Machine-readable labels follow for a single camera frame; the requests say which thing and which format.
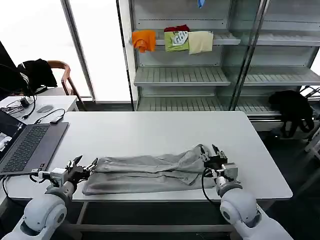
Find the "blue object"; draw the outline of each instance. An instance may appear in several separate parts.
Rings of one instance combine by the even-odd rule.
[[[198,7],[202,8],[206,0],[198,0]]]

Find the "laptop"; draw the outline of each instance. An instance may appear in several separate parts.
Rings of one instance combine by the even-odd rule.
[[[68,126],[26,125],[0,110],[0,176],[45,171]]]

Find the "wooden chair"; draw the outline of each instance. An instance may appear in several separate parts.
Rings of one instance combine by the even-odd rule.
[[[87,108],[86,108],[84,102],[81,100],[79,93],[70,78],[70,71],[71,71],[70,66],[68,64],[64,63],[63,61],[47,61],[47,62],[52,69],[64,69],[64,74],[62,76],[61,83],[62,83],[63,90],[64,90],[65,94],[77,96],[83,109],[85,111],[87,111]]]

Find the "power adapter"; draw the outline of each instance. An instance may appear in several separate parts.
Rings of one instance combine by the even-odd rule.
[[[25,97],[20,99],[20,103],[24,109],[29,107],[29,105],[30,105],[30,103],[28,102],[28,100]]]

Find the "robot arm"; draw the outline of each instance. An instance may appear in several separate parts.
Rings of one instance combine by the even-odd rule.
[[[211,172],[216,183],[217,194],[221,197],[220,211],[224,219],[234,226],[244,240],[293,240],[287,231],[257,204],[256,198],[236,181],[238,167],[223,151],[212,145],[215,156],[204,155],[206,172]]]
[[[223,176],[216,182],[220,192],[229,185]],[[241,188],[231,188],[221,195],[220,211],[243,240],[293,240],[276,220],[268,217],[254,196]]]
[[[77,184],[89,178],[97,163],[95,159],[89,166],[82,167],[77,165],[80,159],[69,161],[65,169],[55,168],[52,172],[34,174],[42,179],[41,182],[50,180],[52,185],[44,195],[26,205],[22,218],[4,240],[49,240],[52,237],[66,218],[67,205],[72,201]]]

